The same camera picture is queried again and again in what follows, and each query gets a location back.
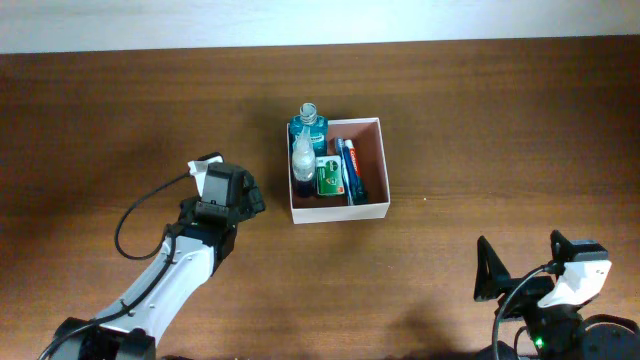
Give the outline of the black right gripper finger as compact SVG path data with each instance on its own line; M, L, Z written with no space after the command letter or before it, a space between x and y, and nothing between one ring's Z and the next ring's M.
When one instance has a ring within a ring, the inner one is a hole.
M559 230L553 230L550 235L552 261L555 264L571 262L574 258L574 244Z
M484 236L477 240L477 260L474 300L498 298L511 287L511 275Z

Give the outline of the clear spray bottle dark liquid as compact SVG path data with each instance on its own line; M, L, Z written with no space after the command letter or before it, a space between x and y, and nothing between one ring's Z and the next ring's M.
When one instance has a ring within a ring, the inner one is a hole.
M294 192L302 198L313 196L315 194L316 156L308 126L303 127L293 144L291 165Z

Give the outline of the green soap bar pack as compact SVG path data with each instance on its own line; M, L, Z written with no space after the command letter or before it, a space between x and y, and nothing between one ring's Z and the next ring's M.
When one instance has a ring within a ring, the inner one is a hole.
M340 196L345 193L342 160L338 155L316 159L316 190L321 197Z

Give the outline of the blue mouthwash bottle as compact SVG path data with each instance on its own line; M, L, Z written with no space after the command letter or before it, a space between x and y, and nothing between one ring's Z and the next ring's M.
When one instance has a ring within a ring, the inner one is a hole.
M317 107L313 103L302 104L299 114L290 119L288 131L290 142L289 151L292 151L296 138L305 127L309 128L311 144L315 155L326 156L328 148L328 120L326 117L318 114Z

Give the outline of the Colgate toothpaste tube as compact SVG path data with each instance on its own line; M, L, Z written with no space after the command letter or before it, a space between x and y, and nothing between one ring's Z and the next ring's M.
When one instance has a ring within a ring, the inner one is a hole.
M346 151L346 165L348 168L351 197L354 205L364 205L368 203L368 193L364 186L360 165L358 163L355 146L350 139L344 141Z

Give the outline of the blue white toothbrush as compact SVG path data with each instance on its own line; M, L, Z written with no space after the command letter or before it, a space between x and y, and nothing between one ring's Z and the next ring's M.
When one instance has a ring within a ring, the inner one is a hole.
M336 148L337 154L341 158L342 178L343 178L343 184L345 186L345 193L346 193L346 197L347 197L347 203L348 203L349 206L353 206L354 205L354 201L353 201L353 195L352 195L352 191L351 191L351 181L349 179L349 170L348 170L348 166L347 166L347 158L346 158L346 152L345 152L346 145L344 143L344 139L343 138L341 138L341 137L336 137L335 138L335 148Z

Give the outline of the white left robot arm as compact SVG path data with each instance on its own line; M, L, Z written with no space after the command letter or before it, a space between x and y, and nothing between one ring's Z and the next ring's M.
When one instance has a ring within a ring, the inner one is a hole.
M165 226L152 263L94 318L67 318L41 358L155 358L182 306L233 251L239 224L265 209L250 172L219 156L190 162L187 174L198 193L183 200L177 220Z

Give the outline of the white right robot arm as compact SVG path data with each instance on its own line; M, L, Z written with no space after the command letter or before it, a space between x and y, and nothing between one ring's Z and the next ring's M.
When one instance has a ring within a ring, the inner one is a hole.
M491 344L476 359L520 359L519 336L533 343L534 359L637 359L639 324L609 314L583 318L580 310L602 290L612 267L609 253L594 240L550 234L552 259L514 278L490 245L477 240L473 298L496 299Z

